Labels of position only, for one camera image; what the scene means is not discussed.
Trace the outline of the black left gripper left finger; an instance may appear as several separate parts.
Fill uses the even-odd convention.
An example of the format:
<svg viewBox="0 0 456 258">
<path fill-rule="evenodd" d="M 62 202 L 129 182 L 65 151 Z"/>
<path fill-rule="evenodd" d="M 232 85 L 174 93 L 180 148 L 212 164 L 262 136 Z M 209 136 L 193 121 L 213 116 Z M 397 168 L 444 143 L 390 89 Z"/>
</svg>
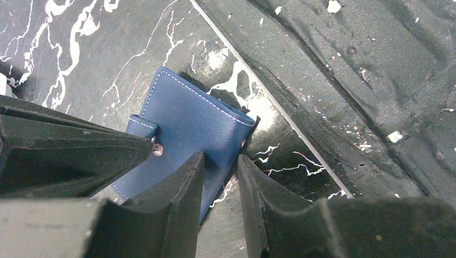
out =
<svg viewBox="0 0 456 258">
<path fill-rule="evenodd" d="M 194 257 L 204 154 L 123 205 L 106 199 L 1 201 L 1 257 Z"/>
</svg>

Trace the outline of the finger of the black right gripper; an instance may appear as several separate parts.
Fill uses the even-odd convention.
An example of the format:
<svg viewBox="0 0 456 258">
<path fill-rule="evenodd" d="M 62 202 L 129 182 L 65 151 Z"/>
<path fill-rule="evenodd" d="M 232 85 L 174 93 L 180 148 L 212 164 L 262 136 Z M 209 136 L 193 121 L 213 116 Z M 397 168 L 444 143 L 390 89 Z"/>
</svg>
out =
<svg viewBox="0 0 456 258">
<path fill-rule="evenodd" d="M 90 197 L 151 150 L 148 138 L 1 96 L 1 198 Z"/>
</svg>

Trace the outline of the navy blue card holder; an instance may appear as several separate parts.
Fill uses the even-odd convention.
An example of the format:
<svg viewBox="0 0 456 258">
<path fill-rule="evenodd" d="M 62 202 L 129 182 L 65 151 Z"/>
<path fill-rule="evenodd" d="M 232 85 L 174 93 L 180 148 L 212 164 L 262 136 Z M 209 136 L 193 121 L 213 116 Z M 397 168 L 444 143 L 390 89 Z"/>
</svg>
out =
<svg viewBox="0 0 456 258">
<path fill-rule="evenodd" d="M 152 142 L 148 159 L 114 181 L 121 204 L 156 185 L 196 152 L 204 153 L 200 218 L 224 184 L 255 120 L 166 67 L 159 68 L 126 132 Z"/>
</svg>

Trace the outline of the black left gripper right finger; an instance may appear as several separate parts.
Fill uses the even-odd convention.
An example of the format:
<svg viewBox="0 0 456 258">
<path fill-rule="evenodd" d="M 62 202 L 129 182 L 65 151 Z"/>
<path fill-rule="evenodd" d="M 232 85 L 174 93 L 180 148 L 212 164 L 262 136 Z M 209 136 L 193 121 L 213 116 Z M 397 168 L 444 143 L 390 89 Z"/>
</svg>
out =
<svg viewBox="0 0 456 258">
<path fill-rule="evenodd" d="M 440 199 L 311 202 L 246 155 L 238 180 L 249 257 L 455 257 L 455 209 Z"/>
</svg>

